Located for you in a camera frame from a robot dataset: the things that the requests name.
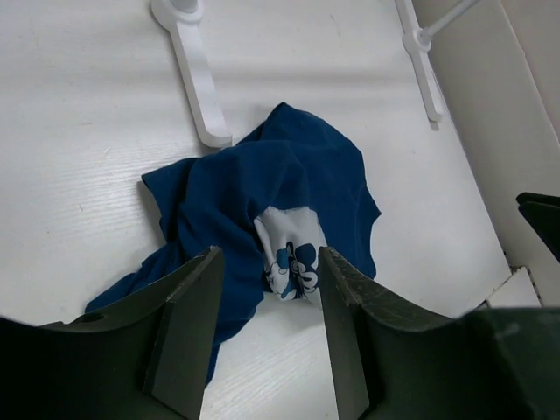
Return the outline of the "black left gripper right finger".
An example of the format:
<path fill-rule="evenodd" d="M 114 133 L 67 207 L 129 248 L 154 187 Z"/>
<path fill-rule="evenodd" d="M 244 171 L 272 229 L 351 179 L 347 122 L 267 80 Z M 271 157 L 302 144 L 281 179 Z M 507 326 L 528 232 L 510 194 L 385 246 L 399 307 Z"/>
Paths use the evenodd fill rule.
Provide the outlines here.
<path fill-rule="evenodd" d="M 332 248 L 320 250 L 318 275 L 340 418 L 558 418 L 558 309 L 447 318 Z"/>

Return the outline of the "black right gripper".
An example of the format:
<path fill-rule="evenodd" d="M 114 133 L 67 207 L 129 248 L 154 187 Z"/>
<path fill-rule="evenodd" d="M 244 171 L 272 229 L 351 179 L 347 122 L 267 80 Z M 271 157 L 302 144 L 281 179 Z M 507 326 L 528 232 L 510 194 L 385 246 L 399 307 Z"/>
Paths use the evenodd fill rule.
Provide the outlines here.
<path fill-rule="evenodd" d="M 550 253 L 560 261 L 560 198 L 523 192 L 516 197 L 518 210 Z"/>

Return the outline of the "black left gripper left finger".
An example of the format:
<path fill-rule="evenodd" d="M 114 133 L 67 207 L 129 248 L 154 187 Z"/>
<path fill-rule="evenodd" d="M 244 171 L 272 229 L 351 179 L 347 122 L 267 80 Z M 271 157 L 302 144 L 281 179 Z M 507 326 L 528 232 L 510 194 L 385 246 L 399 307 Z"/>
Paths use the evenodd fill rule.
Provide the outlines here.
<path fill-rule="evenodd" d="M 2 418 L 198 418 L 223 276 L 210 248 L 72 323 L 3 318 Z"/>

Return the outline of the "blue t shirt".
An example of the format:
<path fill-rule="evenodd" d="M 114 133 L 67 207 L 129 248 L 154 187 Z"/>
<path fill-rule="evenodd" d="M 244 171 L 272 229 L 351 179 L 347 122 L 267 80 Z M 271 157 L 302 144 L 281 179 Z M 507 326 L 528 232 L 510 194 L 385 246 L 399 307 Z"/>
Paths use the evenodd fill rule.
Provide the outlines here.
<path fill-rule="evenodd" d="M 287 103 L 237 145 L 143 175 L 165 243 L 87 304 L 93 312 L 172 273 L 212 246 L 225 273 L 213 347 L 233 338 L 266 294 L 320 304 L 319 250 L 332 247 L 374 277 L 380 210 L 359 149 L 323 119 Z"/>

